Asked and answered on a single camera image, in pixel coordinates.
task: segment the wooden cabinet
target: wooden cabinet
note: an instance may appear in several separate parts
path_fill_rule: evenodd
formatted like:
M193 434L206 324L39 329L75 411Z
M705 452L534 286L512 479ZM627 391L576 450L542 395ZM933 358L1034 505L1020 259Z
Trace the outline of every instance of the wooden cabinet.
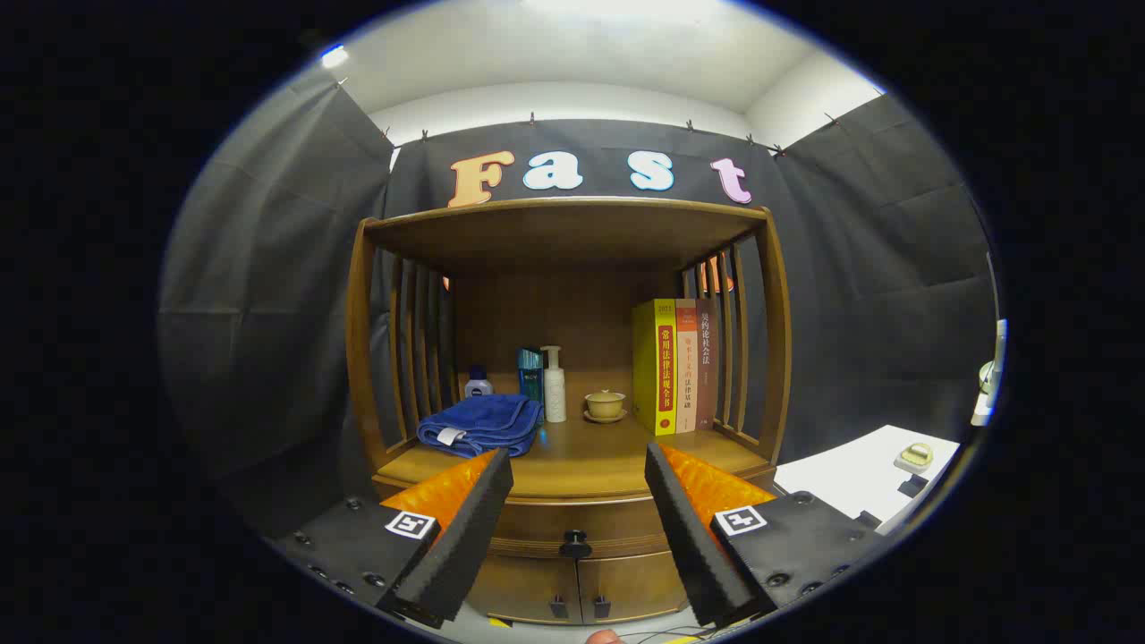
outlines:
M568 419L546 423L529 453L512 461L513 489L468 594L474 608L519 621L608 623L686 605L645 480L647 447L674 447L760 486L774 476L787 419L791 320L771 217L766 209L672 199L550 197L362 221L346 298L346 352L358 432L382 498L460 462L421 445L417 425L457 399L471 363L487 367L496 392L516 393L518 347L563 347ZM751 239L764 277L763 366L747 359L748 294L737 244ZM378 249L392 253L386 366L369 359ZM448 292L439 275L449 278ZM729 281L734 290L706 288ZM655 437L632 417L631 395L630 414L619 422L586 421L586 393L631 394L631 309L657 297L719 301L721 405L713 426ZM453 332L436 333L427 312L445 301ZM395 426L385 434L396 441L385 440L379 426L372 377L379 368L393 382L387 393ZM749 371L758 368L765 386L749 392ZM749 394L764 403L763 421L750 432ZM590 556L559 555L568 531L586 533Z
M485 557L466 602L495 618L583 623L574 559Z
M688 605L671 552L577 561L584 623L650 618Z

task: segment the wooden shelf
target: wooden shelf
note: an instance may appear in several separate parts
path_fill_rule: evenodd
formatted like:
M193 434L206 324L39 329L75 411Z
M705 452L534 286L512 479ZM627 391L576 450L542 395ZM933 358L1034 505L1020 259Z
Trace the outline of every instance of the wooden shelf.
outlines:
M570 415L574 407L569 406ZM765 458L717 430L653 437L631 414L607 425L570 416L563 423L543 425L529 453L513 458L510 502L648 496L645 454L653 441L682 449L741 477L768 468ZM406 487L461 461L418 443L387 463L374 480Z
M447 275L681 270L751 235L767 209L641 197L545 197L370 220L386 250Z

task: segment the drawer knob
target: drawer knob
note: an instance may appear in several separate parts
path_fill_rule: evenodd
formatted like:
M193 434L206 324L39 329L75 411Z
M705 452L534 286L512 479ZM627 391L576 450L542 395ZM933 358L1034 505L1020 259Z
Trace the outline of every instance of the drawer knob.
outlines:
M585 540L589 539L583 531L570 529L564 533L564 543L560 547L561 557L570 557L572 559L584 559L592 555L592 545L589 545Z

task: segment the white table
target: white table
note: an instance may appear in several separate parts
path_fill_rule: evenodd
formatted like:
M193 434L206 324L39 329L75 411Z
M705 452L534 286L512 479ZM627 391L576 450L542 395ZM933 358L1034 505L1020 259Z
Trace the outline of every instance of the white table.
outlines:
M894 457L915 442L931 446L934 460L923 472L930 482L914 498L899 492L910 472L894 466ZM958 443L885 425L834 449L785 463L775 469L775 482L789 493L806 490L851 518L866 510L883 521L886 534L907 516L909 508L930 493Z

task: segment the colorful letter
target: colorful letter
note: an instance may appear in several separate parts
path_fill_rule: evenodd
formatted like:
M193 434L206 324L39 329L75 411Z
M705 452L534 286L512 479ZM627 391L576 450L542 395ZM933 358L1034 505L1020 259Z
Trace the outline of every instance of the colorful letter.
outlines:
M740 187L740 179L743 179L743 171L732 163L732 159L719 159L711 163L712 170L719 172L719 182L724 186L724 194L733 202L747 204L751 203L751 193Z
M576 156L569 152L542 152L529 159L532 170L524 173L524 184L534 190L571 190L584 182L576 165Z
M661 152L639 150L629 155L632 184L641 190L668 190L676 181L672 175L672 159Z
M492 193L485 190L481 184L488 183L490 188L496 188L500 183L500 166L512 165L513 152L503 150L491 155L482 155L472 159L461 159L449 166L457 173L457 188L453 198L449 201L449 207L471 206L483 204L492 198Z

